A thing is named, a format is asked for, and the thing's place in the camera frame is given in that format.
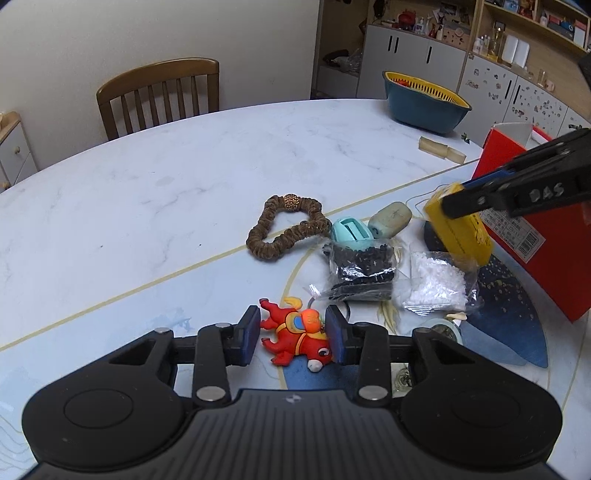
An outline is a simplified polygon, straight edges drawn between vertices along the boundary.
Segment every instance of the brown scrunchie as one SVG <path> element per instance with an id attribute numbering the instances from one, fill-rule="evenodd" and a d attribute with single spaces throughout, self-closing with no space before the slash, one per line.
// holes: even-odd
<path id="1" fill-rule="evenodd" d="M 288 228 L 271 243 L 264 242 L 275 215 L 281 210 L 306 212 L 310 220 L 304 220 Z M 273 195 L 265 202 L 258 223 L 248 234 L 246 246 L 255 257 L 261 260 L 276 260 L 297 241 L 314 235 L 330 235 L 330 220 L 322 214 L 322 204 L 318 200 L 301 198 L 292 193 L 283 197 Z"/>

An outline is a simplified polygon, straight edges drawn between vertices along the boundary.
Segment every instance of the white label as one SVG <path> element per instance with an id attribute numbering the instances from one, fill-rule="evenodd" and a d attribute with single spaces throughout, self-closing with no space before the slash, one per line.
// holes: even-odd
<path id="1" fill-rule="evenodd" d="M 531 260 L 546 241 L 523 217 L 510 218 L 505 212 L 493 209 L 480 212 L 480 217 L 525 263 Z"/>

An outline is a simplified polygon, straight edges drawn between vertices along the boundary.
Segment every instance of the wooden chair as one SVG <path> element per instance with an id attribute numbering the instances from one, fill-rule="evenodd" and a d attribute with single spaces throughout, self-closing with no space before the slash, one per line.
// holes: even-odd
<path id="1" fill-rule="evenodd" d="M 132 134 L 133 127 L 129 109 L 125 99 L 126 93 L 134 93 L 135 111 L 138 117 L 140 130 L 146 129 L 146 121 L 139 90 L 147 87 L 148 99 L 150 102 L 150 111 L 152 113 L 152 122 L 154 126 L 160 124 L 156 101 L 154 99 L 153 85 L 162 84 L 162 93 L 164 99 L 164 111 L 166 123 L 173 121 L 170 98 L 168 95 L 167 80 L 176 80 L 178 113 L 181 119 L 186 118 L 186 110 L 183 98 L 183 88 L 181 79 L 190 77 L 191 81 L 191 99 L 193 101 L 193 115 L 199 115 L 199 101 L 197 99 L 196 76 L 207 75 L 207 105 L 208 113 L 219 111 L 219 62 L 213 59 L 177 59 L 161 61 L 144 67 L 130 70 L 109 80 L 96 92 L 96 101 L 99 104 L 100 116 L 103 119 L 105 131 L 109 140 L 119 138 L 111 100 L 117 97 L 121 98 L 121 107 L 125 121 L 125 129 L 128 134 Z"/>

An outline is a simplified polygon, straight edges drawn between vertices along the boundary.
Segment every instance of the white marble table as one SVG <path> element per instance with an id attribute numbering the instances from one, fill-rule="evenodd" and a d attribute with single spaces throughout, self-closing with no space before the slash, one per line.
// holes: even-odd
<path id="1" fill-rule="evenodd" d="M 0 351 L 242 245 L 273 194 L 329 212 L 454 167 L 421 135 L 481 152 L 394 122 L 383 101 L 318 100 L 190 118 L 43 170 L 0 194 Z"/>
<path id="2" fill-rule="evenodd" d="M 20 418 L 43 385 L 157 326 L 194 335 L 220 318 L 238 319 L 258 298 L 303 297 L 323 278 L 313 241 L 273 264 L 244 250 L 269 196 L 315 197 L 333 219 L 368 218 L 393 201 L 408 202 L 420 216 L 437 186 L 471 177 L 475 163 L 457 167 L 419 151 L 421 135 L 450 144 L 467 161 L 481 152 L 458 135 L 441 139 L 390 120 L 381 101 L 283 103 L 124 137 L 0 194 L 0 480 L 34 464 Z M 282 214 L 275 228 L 303 218 Z M 403 231 L 407 242 L 418 238 L 418 221 Z M 547 369 L 511 369 L 548 389 L 563 409 L 550 465 L 568 480 L 587 480 L 591 323 L 571 325 L 504 255 L 535 294 L 550 358 Z M 383 307 L 354 306 L 352 318 L 388 326 Z M 303 375 L 296 362 L 281 369 L 269 360 L 259 347 L 247 368 L 229 367 L 233 393 L 302 388 L 302 381 L 314 388 L 322 378 L 305 363 Z M 175 390 L 188 395 L 190 385 L 190 369 L 180 368 Z"/>

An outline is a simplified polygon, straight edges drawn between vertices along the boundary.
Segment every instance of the cabinet door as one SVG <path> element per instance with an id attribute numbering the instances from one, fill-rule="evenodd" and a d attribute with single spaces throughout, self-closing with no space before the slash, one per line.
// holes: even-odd
<path id="1" fill-rule="evenodd" d="M 519 77 L 505 122 L 530 122 L 549 136 L 558 136 L 567 106 L 537 85 Z"/>
<path id="2" fill-rule="evenodd" d="M 357 98 L 386 98 L 382 72 L 388 70 L 388 53 L 395 43 L 395 33 L 391 28 L 368 25 Z"/>
<path id="3" fill-rule="evenodd" d="M 18 124 L 0 145 L 0 163 L 12 185 L 15 184 L 18 172 L 21 171 L 28 155 L 29 146 L 22 131 L 22 125 Z"/>
<path id="4" fill-rule="evenodd" d="M 465 132 L 476 145 L 483 146 L 491 127 L 503 121 L 516 81 L 515 73 L 468 54 L 458 95 L 470 104 L 472 110 L 456 127 L 456 132 Z"/>
<path id="5" fill-rule="evenodd" d="M 562 127 L 560 127 L 560 130 L 558 131 L 558 137 L 572 132 L 575 129 L 575 127 L 591 128 L 591 124 L 582 116 L 580 116 L 577 112 L 572 110 L 571 107 L 569 107 L 566 110 L 566 115 L 564 116 L 564 122 L 562 122 Z"/>
<path id="6" fill-rule="evenodd" d="M 464 50 L 430 40 L 423 79 L 455 92 L 465 56 Z"/>
<path id="7" fill-rule="evenodd" d="M 388 52 L 388 70 L 424 78 L 427 67 L 429 39 L 403 31 L 394 31 Z"/>

